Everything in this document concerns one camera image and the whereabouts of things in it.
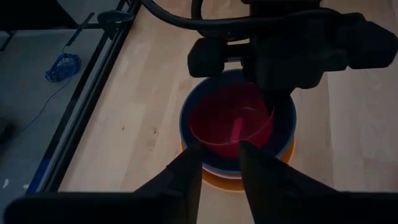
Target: blue bowl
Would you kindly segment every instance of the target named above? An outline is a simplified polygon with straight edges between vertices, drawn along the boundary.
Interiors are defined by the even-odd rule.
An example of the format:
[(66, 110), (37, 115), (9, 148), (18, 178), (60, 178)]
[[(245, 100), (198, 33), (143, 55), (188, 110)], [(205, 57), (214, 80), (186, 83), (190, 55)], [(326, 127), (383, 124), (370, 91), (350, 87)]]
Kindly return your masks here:
[[(180, 113), (180, 134), (184, 147), (196, 141), (190, 130), (189, 114), (199, 100), (212, 91), (222, 87), (249, 82), (243, 76), (242, 70), (228, 70), (220, 76), (207, 78), (199, 83), (188, 95)], [(282, 108), (275, 108), (274, 127), (268, 143), (262, 147), (270, 155), (280, 157), (293, 141), (296, 126), (296, 110), (293, 100), (290, 98)], [(239, 159), (228, 159), (217, 155), (210, 149), (203, 152), (203, 166), (224, 174), (240, 174)]]

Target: black cable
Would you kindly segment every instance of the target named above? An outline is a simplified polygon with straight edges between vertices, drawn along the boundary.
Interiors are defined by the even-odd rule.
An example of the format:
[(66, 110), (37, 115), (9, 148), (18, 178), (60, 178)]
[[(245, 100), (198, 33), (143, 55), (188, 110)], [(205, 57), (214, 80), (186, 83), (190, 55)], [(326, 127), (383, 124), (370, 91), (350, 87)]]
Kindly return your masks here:
[(142, 4), (148, 9), (150, 13), (155, 15), (160, 20), (172, 24), (177, 27), (200, 30), (200, 29), (236, 29), (240, 27), (254, 28), (262, 27), (276, 22), (281, 22), (286, 19), (292, 19), (298, 16), (340, 16), (341, 14), (335, 10), (327, 8), (311, 9), (307, 11), (295, 12), (281, 17), (239, 17), (230, 19), (188, 19), (173, 15), (160, 6), (153, 0), (142, 0)]
[[(192, 0), (191, 2), (191, 17), (194, 20), (203, 20), (201, 16), (201, 6), (203, 0)], [(248, 32), (245, 32), (245, 27), (239, 29), (206, 29), (198, 30), (198, 33), (203, 37), (221, 39), (225, 42), (244, 40), (249, 38)]]

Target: red bowl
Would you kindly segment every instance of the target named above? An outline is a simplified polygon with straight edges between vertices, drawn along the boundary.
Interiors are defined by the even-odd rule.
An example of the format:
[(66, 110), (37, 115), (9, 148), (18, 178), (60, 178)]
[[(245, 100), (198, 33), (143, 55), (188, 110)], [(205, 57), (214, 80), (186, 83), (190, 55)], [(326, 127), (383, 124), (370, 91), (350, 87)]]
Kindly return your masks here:
[(261, 92), (252, 83), (229, 85), (198, 102), (189, 117), (192, 134), (222, 157), (238, 158), (238, 142), (267, 144), (274, 111), (268, 115)]

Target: orange bowl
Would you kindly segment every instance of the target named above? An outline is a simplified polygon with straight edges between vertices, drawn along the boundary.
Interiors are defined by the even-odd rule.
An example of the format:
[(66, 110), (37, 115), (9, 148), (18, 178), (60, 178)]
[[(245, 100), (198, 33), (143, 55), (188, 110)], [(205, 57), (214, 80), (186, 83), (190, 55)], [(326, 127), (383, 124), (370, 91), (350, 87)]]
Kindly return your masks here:
[[(295, 149), (295, 139), (293, 139), (292, 143), (286, 149), (286, 151), (279, 158), (281, 161), (285, 163), (289, 163), (290, 159), (293, 157)], [(184, 150), (184, 146), (181, 143), (181, 150)], [(204, 183), (210, 185), (216, 189), (220, 189), (225, 192), (233, 192), (233, 193), (241, 193), (244, 192), (243, 181), (242, 179), (225, 179), (222, 177), (218, 177), (214, 174), (207, 172), (205, 169), (201, 170), (201, 176)]]

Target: wooden table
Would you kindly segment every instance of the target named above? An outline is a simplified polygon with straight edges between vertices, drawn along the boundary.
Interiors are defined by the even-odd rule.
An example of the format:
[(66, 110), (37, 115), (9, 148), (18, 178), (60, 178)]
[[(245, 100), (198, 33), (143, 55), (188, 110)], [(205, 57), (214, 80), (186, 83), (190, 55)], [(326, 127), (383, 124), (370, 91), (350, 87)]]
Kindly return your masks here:
[[(190, 17), (190, 1), (157, 3), (174, 14)], [(397, 33), (390, 0), (327, 0), (324, 6), (341, 12), (362, 12)], [(205, 18), (247, 14), (248, 7), (239, 0), (205, 1), (203, 5)], [(191, 78), (187, 68), (187, 54), (197, 38), (197, 32), (168, 25), (141, 9), (61, 191), (132, 192), (175, 158), (180, 147), (178, 119), (182, 103), (201, 81)], [(393, 138), (398, 134), (398, 120), (392, 112), (383, 113), (397, 108), (392, 105), (395, 103), (374, 102), (372, 97), (398, 92), (398, 85), (393, 85), (397, 84), (396, 65), (385, 70), (324, 75), (318, 87), (295, 90), (292, 96), (298, 113), (297, 147), (291, 165), (338, 189), (397, 190), (398, 151), (393, 150), (396, 144), (392, 143), (398, 141)], [(370, 90), (360, 88), (358, 83)], [(373, 103), (367, 107), (369, 116), (364, 119), (357, 116), (364, 108), (352, 104), (358, 100)], [(371, 131), (374, 118), (378, 120), (377, 129), (386, 131)], [(371, 144), (373, 151), (364, 144)], [(251, 222), (244, 194), (221, 192), (203, 184), (198, 223)]]

